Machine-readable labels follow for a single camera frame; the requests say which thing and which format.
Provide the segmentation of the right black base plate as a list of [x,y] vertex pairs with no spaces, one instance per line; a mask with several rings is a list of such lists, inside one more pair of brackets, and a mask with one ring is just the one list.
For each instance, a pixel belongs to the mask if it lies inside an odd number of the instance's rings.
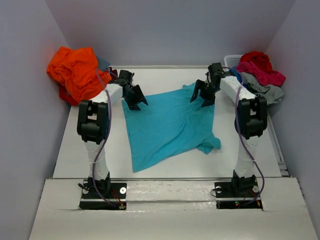
[[236,192],[232,189],[232,183],[228,181],[215,182],[214,188],[210,191],[215,198],[218,210],[240,210],[240,209],[263,209],[258,183],[254,186],[245,187],[244,190]]

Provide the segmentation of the teal t shirt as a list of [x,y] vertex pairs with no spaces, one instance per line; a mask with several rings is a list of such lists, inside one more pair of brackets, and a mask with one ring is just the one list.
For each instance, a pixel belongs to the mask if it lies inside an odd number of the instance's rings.
[[133,172],[148,169],[184,152],[198,149],[205,154],[220,150],[213,133],[213,105],[202,107],[202,99],[190,101],[195,84],[146,96],[148,105],[130,110],[122,102],[131,151]]

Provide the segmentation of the magenta t shirt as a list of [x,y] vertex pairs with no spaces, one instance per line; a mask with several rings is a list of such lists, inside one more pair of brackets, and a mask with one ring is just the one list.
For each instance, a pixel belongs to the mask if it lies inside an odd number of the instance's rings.
[[280,87],[286,80],[286,77],[282,73],[278,71],[266,72],[251,61],[240,61],[235,69],[240,73],[253,75],[262,86],[274,85]]

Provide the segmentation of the dark red folded shirt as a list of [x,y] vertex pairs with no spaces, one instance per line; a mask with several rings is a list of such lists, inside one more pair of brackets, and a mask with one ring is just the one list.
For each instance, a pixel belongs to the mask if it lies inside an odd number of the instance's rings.
[[112,67],[108,67],[106,71],[113,77],[118,78],[118,71],[116,69],[113,69]]

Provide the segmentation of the grey t shirt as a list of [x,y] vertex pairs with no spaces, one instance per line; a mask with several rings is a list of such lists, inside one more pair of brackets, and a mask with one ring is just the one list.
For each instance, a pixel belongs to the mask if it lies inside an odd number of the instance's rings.
[[250,73],[241,72],[240,76],[244,81],[246,89],[259,97],[264,97],[267,101],[267,105],[278,104],[285,96],[280,87],[272,84],[263,86],[258,82],[257,78]]

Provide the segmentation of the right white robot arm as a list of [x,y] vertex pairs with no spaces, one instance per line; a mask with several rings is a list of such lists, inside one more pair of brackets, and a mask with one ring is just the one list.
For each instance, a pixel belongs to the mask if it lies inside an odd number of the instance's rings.
[[258,198],[263,190],[258,186],[255,172],[260,172],[256,151],[260,137],[267,128],[267,100],[256,96],[238,81],[239,74],[221,63],[212,63],[205,74],[206,80],[197,80],[191,97],[203,99],[202,107],[215,104],[216,93],[223,91],[235,104],[234,127],[239,137],[238,158],[230,181],[217,182],[215,197]]

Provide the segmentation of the orange t shirt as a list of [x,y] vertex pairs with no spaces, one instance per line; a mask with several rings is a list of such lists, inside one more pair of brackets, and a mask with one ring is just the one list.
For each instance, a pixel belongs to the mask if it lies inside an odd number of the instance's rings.
[[59,97],[72,106],[96,97],[111,80],[111,75],[99,69],[92,47],[59,48],[47,69],[47,75],[59,86]]

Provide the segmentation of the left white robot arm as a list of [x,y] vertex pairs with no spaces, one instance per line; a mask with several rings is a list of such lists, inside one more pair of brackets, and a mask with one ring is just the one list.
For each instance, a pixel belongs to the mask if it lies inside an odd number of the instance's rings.
[[[122,87],[121,97],[129,110],[139,111],[139,104],[148,105],[148,102],[140,86],[133,85],[134,75],[128,70],[121,70],[110,84]],[[102,199],[111,191],[110,171],[105,159],[105,144],[110,135],[111,118],[112,98],[109,92],[106,92],[106,100],[102,102],[83,100],[78,106],[76,130],[87,149],[90,167],[87,185],[81,185],[81,188]]]

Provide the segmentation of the red t shirt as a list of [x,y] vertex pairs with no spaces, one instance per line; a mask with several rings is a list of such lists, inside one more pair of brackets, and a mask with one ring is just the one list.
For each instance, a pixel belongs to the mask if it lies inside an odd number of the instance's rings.
[[251,51],[248,52],[240,58],[240,62],[252,62],[255,64],[260,70],[270,73],[273,71],[272,63],[269,59],[269,56],[260,51]]

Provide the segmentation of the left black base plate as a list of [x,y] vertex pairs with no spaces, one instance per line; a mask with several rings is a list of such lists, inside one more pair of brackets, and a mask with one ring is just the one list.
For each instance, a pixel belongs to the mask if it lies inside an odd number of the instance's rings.
[[81,197],[79,208],[81,210],[107,210],[107,211],[125,211],[127,209],[127,183],[111,182],[108,193],[101,192],[101,197],[93,186],[89,186],[86,180],[78,183],[81,188]]

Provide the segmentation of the white plastic laundry basket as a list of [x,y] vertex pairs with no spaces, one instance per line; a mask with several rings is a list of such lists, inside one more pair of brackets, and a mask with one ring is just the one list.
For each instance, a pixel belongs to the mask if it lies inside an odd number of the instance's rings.
[[224,57],[224,65],[226,67],[236,67],[240,63],[242,55],[227,55]]

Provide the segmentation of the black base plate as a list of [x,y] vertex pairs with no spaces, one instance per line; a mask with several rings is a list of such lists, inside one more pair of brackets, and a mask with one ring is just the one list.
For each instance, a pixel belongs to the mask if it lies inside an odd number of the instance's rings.
[[232,183],[228,181],[215,182],[214,188],[210,191],[215,198],[218,210],[240,210],[240,209],[263,209],[258,183],[254,186],[245,187],[244,190],[236,192],[232,189]]
[[101,197],[93,186],[89,186],[86,180],[78,183],[81,188],[81,197],[79,208],[81,210],[107,210],[107,211],[125,211],[127,209],[127,183],[111,182],[108,193],[101,192]]

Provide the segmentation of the blue t shirt in basket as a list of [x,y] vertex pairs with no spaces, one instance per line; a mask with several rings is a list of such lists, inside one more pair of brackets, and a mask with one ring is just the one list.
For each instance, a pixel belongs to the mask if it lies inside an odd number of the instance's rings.
[[236,69],[235,66],[230,71],[234,74],[240,84],[244,87],[247,86],[245,77]]

